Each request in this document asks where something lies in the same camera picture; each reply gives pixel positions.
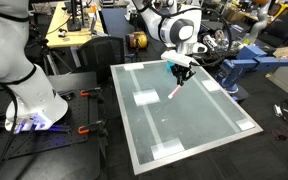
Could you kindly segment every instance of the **office chair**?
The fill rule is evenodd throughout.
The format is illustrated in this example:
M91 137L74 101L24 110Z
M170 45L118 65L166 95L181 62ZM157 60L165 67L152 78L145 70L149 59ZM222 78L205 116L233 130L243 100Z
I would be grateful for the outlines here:
M83 72L94 71L97 83L107 82L111 77L110 65L125 63L124 43L118 37L96 37L84 43L78 50L77 56Z
M258 39L275 48L288 45L288 8L258 35Z

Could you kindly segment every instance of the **floor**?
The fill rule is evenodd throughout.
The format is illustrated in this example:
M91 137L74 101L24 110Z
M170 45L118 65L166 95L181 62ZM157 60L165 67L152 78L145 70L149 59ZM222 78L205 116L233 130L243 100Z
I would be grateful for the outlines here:
M40 30L45 33L49 18L40 18ZM64 59L72 62L69 51L64 49ZM240 80L249 93L241 106L264 129L260 134L221 146L152 170L141 179L158 180L288 180L288 139L277 141L272 130L284 131L288 124L277 118L273 105L288 99L288 94L265 78L265 73L250 72ZM106 115L119 116L116 97L104 91ZM107 176L112 180L137 179L133 175L129 150L121 119L107 125Z

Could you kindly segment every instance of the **glass tabletop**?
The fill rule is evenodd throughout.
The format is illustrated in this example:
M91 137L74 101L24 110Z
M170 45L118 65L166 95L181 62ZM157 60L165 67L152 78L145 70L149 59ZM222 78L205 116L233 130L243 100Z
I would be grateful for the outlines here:
M111 66L135 174L262 131L201 67L169 99L166 63Z

